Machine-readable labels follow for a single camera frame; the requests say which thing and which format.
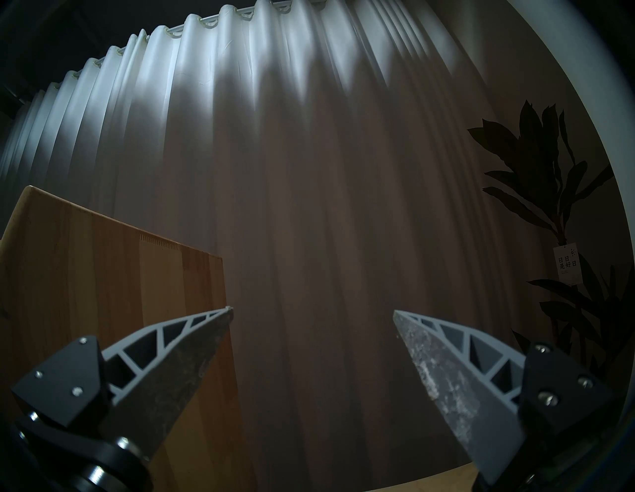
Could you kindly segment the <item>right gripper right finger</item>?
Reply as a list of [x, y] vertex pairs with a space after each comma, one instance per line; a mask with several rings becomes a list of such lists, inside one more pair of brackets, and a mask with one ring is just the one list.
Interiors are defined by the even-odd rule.
[[601, 442], [615, 393], [547, 341], [524, 353], [484, 331], [395, 310], [432, 402], [478, 470], [474, 485], [556, 485]]

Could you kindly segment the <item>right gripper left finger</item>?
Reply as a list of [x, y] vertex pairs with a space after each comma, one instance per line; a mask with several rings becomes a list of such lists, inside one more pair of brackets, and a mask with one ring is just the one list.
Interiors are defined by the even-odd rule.
[[230, 306], [158, 322], [101, 349], [72, 340], [11, 387], [36, 422], [104, 441], [125, 437], [152, 458], [199, 388], [229, 330]]

